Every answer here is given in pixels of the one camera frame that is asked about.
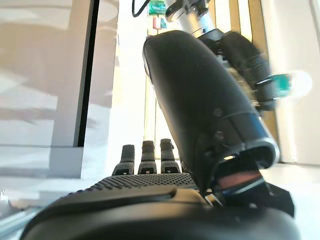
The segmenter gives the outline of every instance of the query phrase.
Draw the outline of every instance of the cable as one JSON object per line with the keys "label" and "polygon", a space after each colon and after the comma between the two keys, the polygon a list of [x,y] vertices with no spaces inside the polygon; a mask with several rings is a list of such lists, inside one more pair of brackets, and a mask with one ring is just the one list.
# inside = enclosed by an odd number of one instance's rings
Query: cable
{"label": "cable", "polygon": [[138,17],[142,13],[142,11],[146,8],[150,0],[146,0],[137,13],[135,13],[135,1],[136,0],[132,0],[132,16],[134,18]]}

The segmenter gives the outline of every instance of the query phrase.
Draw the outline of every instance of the floor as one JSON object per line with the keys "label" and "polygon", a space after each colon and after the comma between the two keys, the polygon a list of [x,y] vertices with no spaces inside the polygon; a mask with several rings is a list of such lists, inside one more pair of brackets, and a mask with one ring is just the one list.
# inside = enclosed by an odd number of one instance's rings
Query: floor
{"label": "floor", "polygon": [[[296,209],[295,221],[303,240],[316,240],[320,226],[320,168],[277,164],[263,170],[266,181],[290,191]],[[18,206],[45,206],[49,202],[69,192],[84,189],[96,180],[81,179],[35,179],[0,177],[0,189]],[[15,240],[18,233],[9,239]]]}

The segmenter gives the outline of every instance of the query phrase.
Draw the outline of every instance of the robotic hand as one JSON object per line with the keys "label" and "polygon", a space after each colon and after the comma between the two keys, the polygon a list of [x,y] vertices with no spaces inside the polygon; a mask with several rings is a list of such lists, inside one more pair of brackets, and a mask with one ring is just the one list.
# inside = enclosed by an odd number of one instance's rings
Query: robotic hand
{"label": "robotic hand", "polygon": [[153,142],[143,143],[138,175],[134,148],[124,146],[113,176],[52,203],[21,239],[300,239],[289,192],[259,172],[278,161],[278,146],[217,55],[254,89],[260,110],[274,107],[268,62],[239,34],[214,29],[206,3],[168,4],[166,17],[186,32],[150,37],[143,47],[184,173],[168,140],[161,141],[161,174]]}

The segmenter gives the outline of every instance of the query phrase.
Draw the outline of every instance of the teal component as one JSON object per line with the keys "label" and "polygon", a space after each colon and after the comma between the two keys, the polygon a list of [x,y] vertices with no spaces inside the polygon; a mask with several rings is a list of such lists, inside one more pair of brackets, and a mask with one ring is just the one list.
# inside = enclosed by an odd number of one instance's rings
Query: teal component
{"label": "teal component", "polygon": [[166,22],[166,20],[163,18],[163,17],[161,17],[161,20],[160,20],[161,22],[160,22],[160,26],[161,26],[161,29],[166,29],[167,28],[167,22]]}
{"label": "teal component", "polygon": [[167,7],[163,0],[151,0],[149,2],[149,15],[164,15]]}
{"label": "teal component", "polygon": [[275,74],[271,76],[275,82],[277,98],[287,97],[291,89],[291,78],[289,74]]}

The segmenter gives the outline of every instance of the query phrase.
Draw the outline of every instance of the black rubber cover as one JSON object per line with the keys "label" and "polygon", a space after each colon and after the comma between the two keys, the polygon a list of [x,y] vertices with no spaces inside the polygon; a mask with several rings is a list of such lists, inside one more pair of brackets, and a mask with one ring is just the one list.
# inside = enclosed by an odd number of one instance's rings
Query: black rubber cover
{"label": "black rubber cover", "polygon": [[224,59],[244,77],[260,104],[260,109],[275,108],[276,83],[271,78],[268,60],[248,39],[238,32],[230,31],[219,41]]}
{"label": "black rubber cover", "polygon": [[200,40],[166,32],[148,38],[143,55],[179,155],[201,191],[226,156],[258,148],[260,168],[278,160],[278,147],[249,99]]}
{"label": "black rubber cover", "polygon": [[[45,209],[41,219],[36,221],[35,218],[27,225],[21,239],[300,240],[294,220],[282,211],[272,208],[210,208],[195,190],[176,189],[175,194],[171,194],[171,189],[167,190],[171,197],[163,201],[131,202],[115,208],[108,208],[106,202],[105,209],[79,209],[51,216],[44,215],[48,211]],[[160,193],[167,195],[166,190]]]}

